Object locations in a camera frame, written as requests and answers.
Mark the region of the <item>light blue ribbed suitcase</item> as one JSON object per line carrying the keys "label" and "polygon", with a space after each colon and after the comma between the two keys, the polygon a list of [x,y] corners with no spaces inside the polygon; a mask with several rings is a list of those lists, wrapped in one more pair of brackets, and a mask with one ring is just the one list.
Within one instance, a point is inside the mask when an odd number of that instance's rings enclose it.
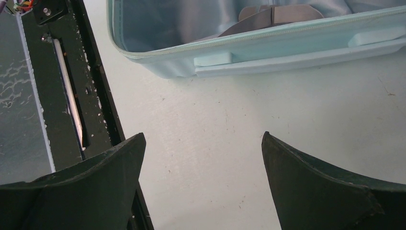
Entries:
{"label": "light blue ribbed suitcase", "polygon": [[403,0],[109,0],[109,36],[165,78],[248,75],[391,54]]}

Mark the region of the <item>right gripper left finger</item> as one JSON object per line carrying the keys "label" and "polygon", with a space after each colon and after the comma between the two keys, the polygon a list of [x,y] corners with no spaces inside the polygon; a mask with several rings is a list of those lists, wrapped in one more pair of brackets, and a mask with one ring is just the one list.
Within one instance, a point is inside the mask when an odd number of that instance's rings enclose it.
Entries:
{"label": "right gripper left finger", "polygon": [[143,133],[32,182],[0,187],[3,230],[144,230],[139,176]]}

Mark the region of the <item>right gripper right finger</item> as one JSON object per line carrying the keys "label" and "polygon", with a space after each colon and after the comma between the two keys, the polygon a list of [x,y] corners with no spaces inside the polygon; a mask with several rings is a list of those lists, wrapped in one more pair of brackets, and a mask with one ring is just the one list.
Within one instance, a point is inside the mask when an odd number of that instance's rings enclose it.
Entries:
{"label": "right gripper right finger", "polygon": [[363,176],[265,132],[262,156],[283,230],[403,230],[406,186]]}

